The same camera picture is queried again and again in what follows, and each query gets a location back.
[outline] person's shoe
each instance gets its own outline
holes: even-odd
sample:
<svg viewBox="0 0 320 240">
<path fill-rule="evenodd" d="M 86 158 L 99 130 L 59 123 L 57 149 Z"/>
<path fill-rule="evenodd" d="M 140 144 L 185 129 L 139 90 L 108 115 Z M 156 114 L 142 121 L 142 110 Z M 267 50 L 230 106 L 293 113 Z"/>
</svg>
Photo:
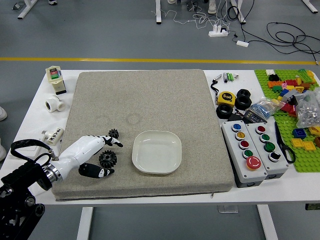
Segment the person's shoe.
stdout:
<svg viewBox="0 0 320 240">
<path fill-rule="evenodd" d="M 0 107 L 0 121 L 5 120 L 7 116 L 8 115 L 6 111 L 2 107 Z"/>
<path fill-rule="evenodd" d="M 209 0 L 208 13 L 209 13 L 209 14 L 216 14 L 216 13 L 217 13 L 216 0 Z"/>
<path fill-rule="evenodd" d="M 57 5 L 58 4 L 57 0 L 48 0 L 48 2 L 50 5 Z"/>
<path fill-rule="evenodd" d="M 3 146 L 1 146 L 1 138 L 0 138 L 0 162 L 5 159 L 7 156 L 7 152 Z"/>
</svg>

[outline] white plate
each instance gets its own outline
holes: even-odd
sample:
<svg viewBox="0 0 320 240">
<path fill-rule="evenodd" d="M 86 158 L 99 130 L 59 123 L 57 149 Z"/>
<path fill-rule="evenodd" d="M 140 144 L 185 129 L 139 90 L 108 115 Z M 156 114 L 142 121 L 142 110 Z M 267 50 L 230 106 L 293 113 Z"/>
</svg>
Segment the white plate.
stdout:
<svg viewBox="0 0 320 240">
<path fill-rule="evenodd" d="M 132 162 L 147 174 L 170 174 L 181 163 L 181 141 L 169 131 L 144 131 L 134 140 Z"/>
</svg>

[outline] plastic bag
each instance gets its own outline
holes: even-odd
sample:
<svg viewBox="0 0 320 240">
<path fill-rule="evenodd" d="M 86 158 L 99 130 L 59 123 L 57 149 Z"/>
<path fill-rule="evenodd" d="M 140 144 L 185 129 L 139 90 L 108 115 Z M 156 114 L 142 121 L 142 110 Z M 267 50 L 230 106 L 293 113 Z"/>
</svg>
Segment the plastic bag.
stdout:
<svg viewBox="0 0 320 240">
<path fill-rule="evenodd" d="M 281 109 L 284 105 L 285 103 L 282 101 L 263 96 L 259 102 L 252 104 L 248 109 L 264 120 L 268 120 L 272 114 Z"/>
<path fill-rule="evenodd" d="M 298 101 L 295 108 L 298 122 L 298 128 L 309 128 L 320 126 L 320 87 L 314 91 L 307 90 L 304 93 L 304 98 Z"/>
</svg>

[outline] tape measure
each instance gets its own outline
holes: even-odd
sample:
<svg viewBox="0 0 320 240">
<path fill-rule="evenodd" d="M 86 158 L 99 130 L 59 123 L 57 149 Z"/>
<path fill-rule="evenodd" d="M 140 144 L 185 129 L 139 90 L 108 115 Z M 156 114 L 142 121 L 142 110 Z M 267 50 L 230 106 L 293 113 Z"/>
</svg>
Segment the tape measure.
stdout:
<svg viewBox="0 0 320 240">
<path fill-rule="evenodd" d="M 236 101 L 236 96 L 230 92 L 230 91 L 222 91 L 219 94 L 218 100 L 217 100 L 217 104 L 228 104 L 230 105 L 232 108 L 235 105 L 235 101 Z"/>
</svg>

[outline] white pipe fitting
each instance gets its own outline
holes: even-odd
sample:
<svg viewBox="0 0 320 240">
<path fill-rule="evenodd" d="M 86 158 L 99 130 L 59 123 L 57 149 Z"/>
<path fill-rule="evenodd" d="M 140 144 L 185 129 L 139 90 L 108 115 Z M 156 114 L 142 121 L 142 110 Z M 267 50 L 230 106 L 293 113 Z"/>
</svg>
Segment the white pipe fitting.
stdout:
<svg viewBox="0 0 320 240">
<path fill-rule="evenodd" d="M 56 95 L 52 95 L 49 99 L 47 99 L 45 101 L 45 106 L 50 113 L 54 112 L 55 110 L 61 112 L 66 108 L 66 104 Z"/>
<path fill-rule="evenodd" d="M 45 138 L 48 139 L 47 142 L 49 145 L 55 146 L 59 139 L 64 134 L 65 130 L 61 127 L 57 127 L 54 131 L 42 131 L 42 134 L 44 134 Z"/>
</svg>

